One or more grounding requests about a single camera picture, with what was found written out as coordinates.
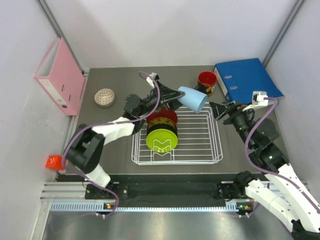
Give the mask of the red floral bowl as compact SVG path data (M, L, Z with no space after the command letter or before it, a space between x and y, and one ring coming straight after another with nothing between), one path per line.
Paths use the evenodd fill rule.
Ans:
M178 122L177 114L170 108L168 110L164 108L157 109L155 112L153 112L150 116L146 118L146 122L149 123L156 118L167 118L172 120L175 124Z

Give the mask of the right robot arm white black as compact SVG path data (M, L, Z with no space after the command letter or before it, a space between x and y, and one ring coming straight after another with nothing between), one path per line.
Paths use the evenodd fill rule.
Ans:
M232 183L232 197L250 198L272 213L295 240L320 238L320 204L296 175L289 159L274 144L279 137L275 124L265 115L254 120L250 105L236 102L210 102L215 120L225 118L224 125L232 125L244 143L248 162L280 191L276 195L249 171L236 175Z

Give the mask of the black skull mug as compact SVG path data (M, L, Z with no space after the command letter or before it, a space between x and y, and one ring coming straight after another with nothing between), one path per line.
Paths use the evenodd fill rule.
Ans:
M198 75L197 85L194 89L210 97L213 95L217 81L217 76L212 71L203 71Z

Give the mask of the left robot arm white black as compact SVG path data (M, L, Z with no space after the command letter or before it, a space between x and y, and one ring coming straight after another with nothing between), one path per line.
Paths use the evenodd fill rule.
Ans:
M153 90L144 99L130 94L125 99L124 114L118 119L101 125L79 125L64 151L63 158L96 185L96 192L102 198L109 198L114 191L110 176L100 165L104 146L139 132L146 118L158 106L176 102L185 95L185 92L168 88L159 80L155 80L153 85Z

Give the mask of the patterned small bowl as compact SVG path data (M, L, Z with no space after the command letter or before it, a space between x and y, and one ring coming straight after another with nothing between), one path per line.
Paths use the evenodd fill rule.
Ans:
M110 88L102 88L94 95L94 101L100 107L109 107L115 101L115 93Z

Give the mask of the light blue cup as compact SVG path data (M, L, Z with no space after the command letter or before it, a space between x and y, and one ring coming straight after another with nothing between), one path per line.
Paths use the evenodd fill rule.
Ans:
M196 89L181 86L178 91L183 92L184 96L178 98L178 101L185 107L198 114L204 107L208 95Z

